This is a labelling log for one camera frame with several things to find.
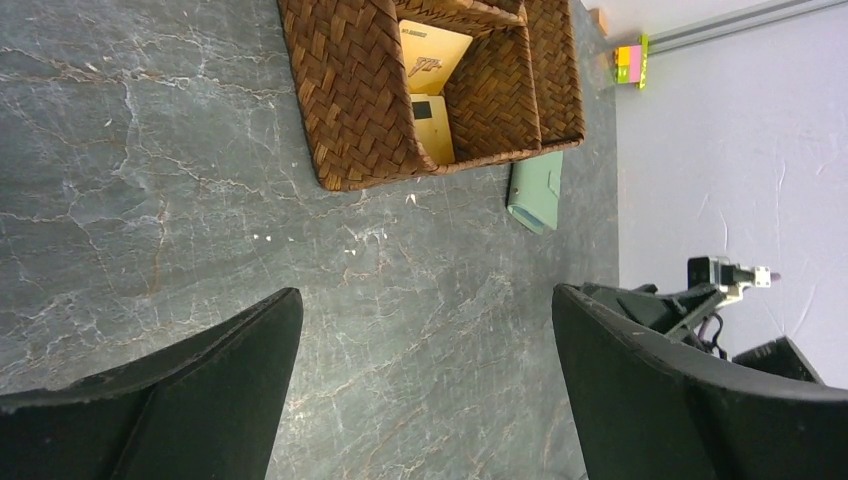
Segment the metal strip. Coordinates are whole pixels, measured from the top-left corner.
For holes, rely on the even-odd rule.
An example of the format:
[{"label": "metal strip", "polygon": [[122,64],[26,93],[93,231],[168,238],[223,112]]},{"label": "metal strip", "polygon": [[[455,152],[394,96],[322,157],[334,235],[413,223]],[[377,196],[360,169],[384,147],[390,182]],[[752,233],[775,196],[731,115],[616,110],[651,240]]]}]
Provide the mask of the metal strip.
[{"label": "metal strip", "polygon": [[673,52],[846,4],[848,0],[773,0],[652,35],[648,54]]}]

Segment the yellow card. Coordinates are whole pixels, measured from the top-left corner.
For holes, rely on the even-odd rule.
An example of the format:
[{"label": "yellow card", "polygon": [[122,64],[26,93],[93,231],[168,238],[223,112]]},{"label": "yellow card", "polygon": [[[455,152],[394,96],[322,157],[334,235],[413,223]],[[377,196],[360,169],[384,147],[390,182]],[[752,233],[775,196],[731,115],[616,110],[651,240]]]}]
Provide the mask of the yellow card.
[{"label": "yellow card", "polygon": [[440,94],[472,38],[409,20],[398,26],[409,93]]},{"label": "yellow card", "polygon": [[453,141],[444,97],[413,94],[410,98],[415,134],[424,150],[438,165],[454,163]]}]

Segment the marble table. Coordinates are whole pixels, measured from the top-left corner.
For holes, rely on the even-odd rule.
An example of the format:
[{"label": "marble table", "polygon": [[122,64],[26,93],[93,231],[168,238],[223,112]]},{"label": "marble table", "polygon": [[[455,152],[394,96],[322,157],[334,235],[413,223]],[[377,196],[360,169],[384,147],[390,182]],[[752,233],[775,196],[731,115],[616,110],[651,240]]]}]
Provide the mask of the marble table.
[{"label": "marble table", "polygon": [[550,298],[617,282],[618,227],[610,58],[574,5],[589,135],[536,236],[509,167],[322,190],[273,0],[0,2],[0,392],[298,287],[269,479],[584,478]]}]

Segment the toy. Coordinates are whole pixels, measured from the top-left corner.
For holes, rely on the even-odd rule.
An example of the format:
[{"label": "toy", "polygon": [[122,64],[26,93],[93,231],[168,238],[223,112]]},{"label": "toy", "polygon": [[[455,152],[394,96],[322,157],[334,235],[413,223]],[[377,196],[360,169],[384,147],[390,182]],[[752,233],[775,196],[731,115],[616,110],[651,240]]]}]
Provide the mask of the toy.
[{"label": "toy", "polygon": [[645,71],[648,69],[648,36],[639,37],[639,45],[615,49],[616,83],[635,83],[645,88]]}]

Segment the woven texture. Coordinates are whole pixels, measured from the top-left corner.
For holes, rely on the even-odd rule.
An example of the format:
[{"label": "woven texture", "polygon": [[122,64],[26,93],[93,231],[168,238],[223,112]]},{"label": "woven texture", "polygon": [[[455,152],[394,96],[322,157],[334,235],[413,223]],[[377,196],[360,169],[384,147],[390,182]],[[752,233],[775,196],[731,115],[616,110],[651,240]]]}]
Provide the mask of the woven texture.
[{"label": "woven texture", "polygon": [[[537,35],[528,18],[546,32],[552,28],[533,10],[526,12],[523,0],[279,2],[315,172],[328,190],[515,161],[575,144],[569,135],[585,130],[577,80],[556,78],[567,70],[551,64],[560,57],[543,64],[533,58]],[[565,31],[557,38],[571,42],[570,49],[557,48],[574,67],[567,10],[557,18],[556,29]],[[435,164],[415,136],[398,31],[404,19],[474,37],[444,90],[454,164]],[[537,65],[557,73],[534,72]],[[576,67],[573,73],[576,79]],[[540,80],[550,98],[537,95]],[[565,91],[562,83],[568,84]],[[567,108],[553,105],[575,99]]]}]

